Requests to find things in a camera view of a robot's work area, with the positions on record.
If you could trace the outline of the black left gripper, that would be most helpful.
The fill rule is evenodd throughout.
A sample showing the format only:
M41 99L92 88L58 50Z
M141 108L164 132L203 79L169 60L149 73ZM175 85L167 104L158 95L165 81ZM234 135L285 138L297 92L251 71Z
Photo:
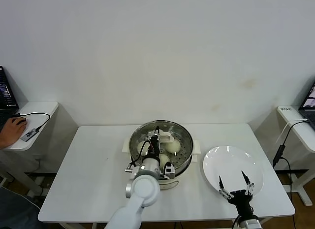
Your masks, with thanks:
M150 142L150 146L148 148L148 156L149 157L159 157L160 154L160 128L156 126L155 131L150 131L147 133L147 139Z

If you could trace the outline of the person's bare hand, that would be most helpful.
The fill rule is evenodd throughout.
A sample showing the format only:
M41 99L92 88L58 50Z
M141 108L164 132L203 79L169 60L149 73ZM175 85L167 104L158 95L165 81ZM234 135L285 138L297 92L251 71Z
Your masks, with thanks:
M14 144L26 129L26 118L9 118L0 131L0 148L5 149Z

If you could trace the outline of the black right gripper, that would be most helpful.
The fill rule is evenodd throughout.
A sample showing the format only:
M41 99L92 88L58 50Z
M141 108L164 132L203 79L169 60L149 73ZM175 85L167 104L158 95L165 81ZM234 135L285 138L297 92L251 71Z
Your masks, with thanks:
M234 205L237 209L239 221L246 221L251 219L258 219L253 213L253 209L250 206L250 201L252 200L254 183L250 181L249 177L241 171L244 181L246 183L246 188L243 190L237 190L228 192L223 185L222 179L219 176L219 193L225 198L229 199L228 202Z

